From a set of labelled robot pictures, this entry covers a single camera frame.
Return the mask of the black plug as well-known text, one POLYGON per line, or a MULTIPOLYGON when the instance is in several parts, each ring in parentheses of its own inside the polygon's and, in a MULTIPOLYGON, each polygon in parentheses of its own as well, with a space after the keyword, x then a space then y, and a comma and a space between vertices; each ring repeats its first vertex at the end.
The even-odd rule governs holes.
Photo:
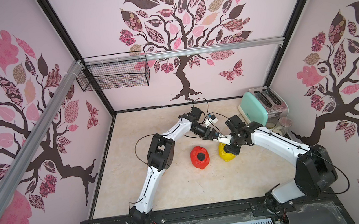
POLYGON ((198 161, 200 161, 200 162, 205 161, 205 160, 206 160, 206 155, 205 155, 205 153, 198 153, 198 154, 197 154, 197 159, 198 159, 198 161))

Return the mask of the yellow piggy bank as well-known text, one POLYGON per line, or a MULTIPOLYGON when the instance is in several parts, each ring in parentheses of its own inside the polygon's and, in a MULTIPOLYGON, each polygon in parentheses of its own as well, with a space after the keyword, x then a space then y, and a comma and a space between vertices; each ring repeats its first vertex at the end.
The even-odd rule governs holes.
POLYGON ((225 151, 225 144, 223 143, 219 143, 218 146, 218 153, 221 159, 223 159, 225 162, 229 162, 233 159, 235 159, 236 155, 232 154, 232 153, 227 153, 225 151))

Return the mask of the red piggy bank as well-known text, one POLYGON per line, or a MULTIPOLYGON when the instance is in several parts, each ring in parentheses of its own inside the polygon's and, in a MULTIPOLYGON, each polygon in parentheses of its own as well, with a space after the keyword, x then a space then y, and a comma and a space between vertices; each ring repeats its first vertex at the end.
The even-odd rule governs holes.
POLYGON ((190 152, 190 160, 195 168, 204 170, 210 163, 210 156, 204 147, 196 146, 190 152))

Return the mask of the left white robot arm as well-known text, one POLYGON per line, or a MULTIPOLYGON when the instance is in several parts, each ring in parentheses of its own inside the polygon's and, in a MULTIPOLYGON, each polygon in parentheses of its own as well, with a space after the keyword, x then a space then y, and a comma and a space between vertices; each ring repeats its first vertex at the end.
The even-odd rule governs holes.
POLYGON ((203 112, 192 107, 191 111, 180 115, 176 124, 162 134, 154 134, 147 154, 147 174, 139 198, 132 203, 129 215, 132 224, 151 224, 151 213, 155 193, 165 171, 171 166, 174 158, 175 142, 188 132, 193 132, 201 139, 218 140, 216 129, 210 127, 217 122, 216 116, 206 116, 203 123, 200 117, 203 112))

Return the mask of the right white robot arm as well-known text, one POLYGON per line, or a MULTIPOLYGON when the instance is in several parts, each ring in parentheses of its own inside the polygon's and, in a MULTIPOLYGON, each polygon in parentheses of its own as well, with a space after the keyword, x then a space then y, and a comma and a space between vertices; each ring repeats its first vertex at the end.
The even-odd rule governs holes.
POLYGON ((307 196, 317 198, 338 179, 327 150, 321 145, 308 146, 289 140, 259 123, 228 125, 231 139, 224 151, 239 154, 241 146, 257 145, 290 162, 295 177, 266 193, 266 204, 277 206, 307 196))

